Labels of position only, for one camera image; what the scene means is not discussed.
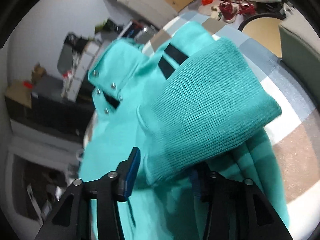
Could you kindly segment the teal green jacket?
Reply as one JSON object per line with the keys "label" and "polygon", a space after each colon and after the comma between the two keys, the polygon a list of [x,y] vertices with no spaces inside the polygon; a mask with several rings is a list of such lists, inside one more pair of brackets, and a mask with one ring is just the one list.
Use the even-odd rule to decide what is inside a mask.
{"label": "teal green jacket", "polygon": [[206,212],[186,169],[202,161],[224,177],[251,178],[285,225],[281,172],[265,126],[281,107],[237,46],[189,22],[152,56],[113,41],[89,71],[97,122],[80,178],[92,181],[140,149],[129,200],[119,204],[126,239],[198,239]]}

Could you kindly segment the checkered bed sheet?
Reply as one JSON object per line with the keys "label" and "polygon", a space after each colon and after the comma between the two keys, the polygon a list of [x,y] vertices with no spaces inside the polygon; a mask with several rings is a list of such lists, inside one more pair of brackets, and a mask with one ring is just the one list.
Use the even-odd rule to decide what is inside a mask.
{"label": "checkered bed sheet", "polygon": [[215,40],[220,37],[231,39],[263,88],[281,106],[282,115],[265,130],[280,163],[289,206],[319,200],[319,112],[280,58],[234,25],[195,12],[177,16],[167,23],[146,43],[142,52],[153,55],[160,45],[190,21],[200,23]]}

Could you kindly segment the white drawer cabinet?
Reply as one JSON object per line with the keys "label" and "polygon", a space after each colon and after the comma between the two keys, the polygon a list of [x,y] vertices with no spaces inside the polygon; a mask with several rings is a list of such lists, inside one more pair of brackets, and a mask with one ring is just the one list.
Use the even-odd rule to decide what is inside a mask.
{"label": "white drawer cabinet", "polygon": [[88,71],[95,63],[102,44],[97,40],[89,40],[82,53],[72,52],[71,68],[63,76],[61,96],[76,102],[81,89],[89,90]]}

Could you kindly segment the red shoes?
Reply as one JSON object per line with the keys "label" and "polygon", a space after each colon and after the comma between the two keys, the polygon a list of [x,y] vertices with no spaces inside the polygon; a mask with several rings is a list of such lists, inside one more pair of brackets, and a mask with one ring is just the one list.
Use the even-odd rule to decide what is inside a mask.
{"label": "red shoes", "polygon": [[254,5],[247,0],[236,0],[235,3],[231,0],[224,0],[220,3],[219,10],[226,23],[233,23],[237,15],[252,16],[256,14]]}

